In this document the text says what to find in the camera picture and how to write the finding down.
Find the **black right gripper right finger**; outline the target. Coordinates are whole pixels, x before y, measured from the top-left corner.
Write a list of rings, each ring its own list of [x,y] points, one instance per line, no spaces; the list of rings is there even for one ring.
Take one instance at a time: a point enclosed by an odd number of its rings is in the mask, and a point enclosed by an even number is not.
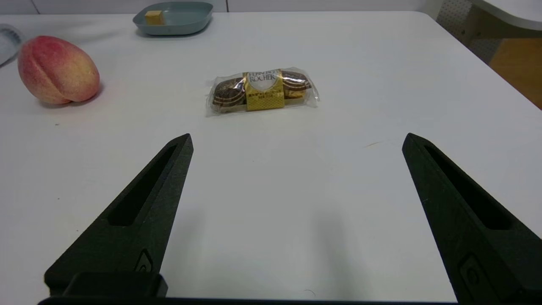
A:
[[[459,303],[541,303],[542,241],[436,145],[402,152]]]

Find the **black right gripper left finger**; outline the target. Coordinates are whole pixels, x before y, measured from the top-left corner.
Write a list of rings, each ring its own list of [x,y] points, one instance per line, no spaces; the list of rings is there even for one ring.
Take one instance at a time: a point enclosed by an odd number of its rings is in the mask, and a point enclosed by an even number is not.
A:
[[[169,141],[44,274],[51,297],[165,297],[160,275],[194,148]]]

